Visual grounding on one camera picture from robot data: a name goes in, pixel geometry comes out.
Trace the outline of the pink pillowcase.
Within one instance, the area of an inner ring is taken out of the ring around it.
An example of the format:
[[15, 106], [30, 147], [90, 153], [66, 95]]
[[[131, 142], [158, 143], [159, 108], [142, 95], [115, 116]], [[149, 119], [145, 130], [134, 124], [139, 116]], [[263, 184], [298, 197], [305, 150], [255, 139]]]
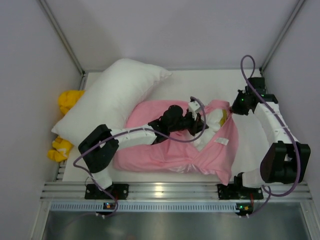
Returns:
[[[216, 175], [227, 185], [232, 177], [232, 165], [239, 145], [239, 134], [230, 112], [230, 104], [224, 100], [212, 100], [205, 106], [205, 115], [215, 109], [227, 112], [227, 120], [211, 141], [198, 151], [188, 131], [171, 133], [179, 139], [166, 140], [155, 145], [138, 145], [118, 150], [113, 159], [113, 167], [128, 172], [198, 172], [203, 175]], [[227, 145], [215, 142], [216, 138], [229, 139]]]

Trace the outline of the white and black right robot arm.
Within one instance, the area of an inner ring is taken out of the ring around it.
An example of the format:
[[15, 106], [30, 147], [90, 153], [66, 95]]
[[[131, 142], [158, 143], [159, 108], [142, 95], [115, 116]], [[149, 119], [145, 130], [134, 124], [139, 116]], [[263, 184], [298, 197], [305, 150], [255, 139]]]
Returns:
[[245, 188], [258, 188], [264, 184], [292, 184], [304, 179], [311, 155], [308, 144], [300, 143], [283, 119], [279, 102], [274, 94], [267, 93], [264, 77], [250, 77], [244, 90], [239, 90], [231, 112], [247, 116], [252, 112], [260, 122], [269, 149], [258, 168], [241, 172], [234, 182]]

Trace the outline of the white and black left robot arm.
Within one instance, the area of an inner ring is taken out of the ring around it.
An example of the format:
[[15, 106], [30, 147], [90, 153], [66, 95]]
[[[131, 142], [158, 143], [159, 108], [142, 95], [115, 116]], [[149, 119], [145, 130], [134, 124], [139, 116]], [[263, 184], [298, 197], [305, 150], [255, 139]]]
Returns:
[[108, 166], [117, 151], [142, 145], [157, 145], [166, 140], [179, 142], [171, 133], [188, 131], [193, 141], [207, 129], [205, 108], [197, 101], [188, 103], [186, 112], [179, 105], [171, 105], [159, 118], [137, 128], [110, 129], [97, 126], [78, 146], [84, 170], [100, 192], [107, 193], [113, 185]]

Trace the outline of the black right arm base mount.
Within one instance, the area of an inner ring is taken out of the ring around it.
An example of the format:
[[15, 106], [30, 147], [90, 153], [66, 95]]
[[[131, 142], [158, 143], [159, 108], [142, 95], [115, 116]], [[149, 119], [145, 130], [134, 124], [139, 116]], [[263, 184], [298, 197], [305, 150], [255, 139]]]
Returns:
[[218, 184], [217, 192], [220, 200], [240, 200], [245, 198], [241, 193], [240, 187], [234, 183], [228, 185]]

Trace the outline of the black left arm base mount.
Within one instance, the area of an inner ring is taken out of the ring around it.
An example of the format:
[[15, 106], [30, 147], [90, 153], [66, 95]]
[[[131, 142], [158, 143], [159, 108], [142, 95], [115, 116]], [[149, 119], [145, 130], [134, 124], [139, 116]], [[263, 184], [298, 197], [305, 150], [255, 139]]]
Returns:
[[[126, 200], [129, 194], [129, 185], [123, 183], [113, 183], [105, 189], [116, 200]], [[87, 184], [84, 198], [86, 200], [111, 200], [112, 198], [101, 191], [95, 184]]]

